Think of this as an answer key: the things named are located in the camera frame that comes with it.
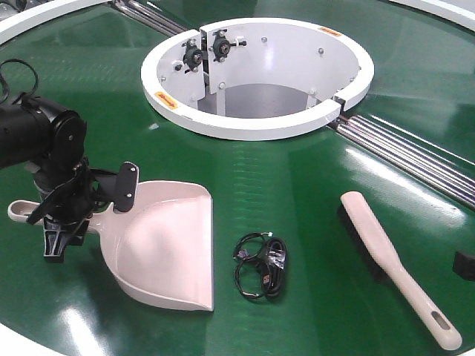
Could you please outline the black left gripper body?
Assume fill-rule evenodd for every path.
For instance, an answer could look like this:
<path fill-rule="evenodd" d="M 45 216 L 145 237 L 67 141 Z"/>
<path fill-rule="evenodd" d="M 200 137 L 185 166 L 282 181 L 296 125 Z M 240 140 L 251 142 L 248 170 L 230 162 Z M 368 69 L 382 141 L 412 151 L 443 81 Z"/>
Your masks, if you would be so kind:
<path fill-rule="evenodd" d="M 82 222 L 111 202 L 111 172 L 91 168 L 86 157 L 66 171 L 49 165 L 33 177 L 42 202 L 27 218 L 31 225 L 45 217 L 60 225 Z"/>

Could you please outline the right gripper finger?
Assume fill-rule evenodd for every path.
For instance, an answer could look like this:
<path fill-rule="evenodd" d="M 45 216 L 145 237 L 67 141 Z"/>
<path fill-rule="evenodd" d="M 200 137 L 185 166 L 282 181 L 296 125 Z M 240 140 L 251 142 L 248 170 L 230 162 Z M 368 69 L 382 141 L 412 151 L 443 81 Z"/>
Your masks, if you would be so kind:
<path fill-rule="evenodd" d="M 474 279 L 474 255 L 463 251 L 456 251 L 453 260 L 453 272 L 462 279 Z"/>

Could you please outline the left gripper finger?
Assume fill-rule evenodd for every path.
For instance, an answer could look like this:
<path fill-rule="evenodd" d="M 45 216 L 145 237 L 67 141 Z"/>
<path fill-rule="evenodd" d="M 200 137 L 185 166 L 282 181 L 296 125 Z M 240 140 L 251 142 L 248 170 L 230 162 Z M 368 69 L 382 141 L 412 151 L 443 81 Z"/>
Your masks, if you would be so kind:
<path fill-rule="evenodd" d="M 44 259 L 48 263 L 63 263 L 65 250 L 68 246 L 83 245 L 88 226 L 88 220 L 63 224 L 50 217 L 45 217 L 43 219 Z"/>
<path fill-rule="evenodd" d="M 134 207 L 139 168 L 132 162 L 124 162 L 118 172 L 93 169 L 97 182 L 94 199 L 99 206 L 113 203 L 113 210 L 119 213 L 129 212 Z"/>

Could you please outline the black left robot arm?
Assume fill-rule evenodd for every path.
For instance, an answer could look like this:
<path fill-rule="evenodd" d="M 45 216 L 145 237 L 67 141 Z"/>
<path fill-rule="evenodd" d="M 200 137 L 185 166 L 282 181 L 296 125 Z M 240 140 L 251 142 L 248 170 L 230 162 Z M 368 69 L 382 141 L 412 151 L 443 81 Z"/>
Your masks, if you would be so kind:
<path fill-rule="evenodd" d="M 21 93 L 1 106 L 1 167 L 28 162 L 42 201 L 27 214 L 41 223 L 43 256 L 61 263 L 65 249 L 82 245 L 93 214 L 107 205 L 125 213 L 134 206 L 139 168 L 124 162 L 118 172 L 92 168 L 85 155 L 87 123 L 76 111 Z"/>

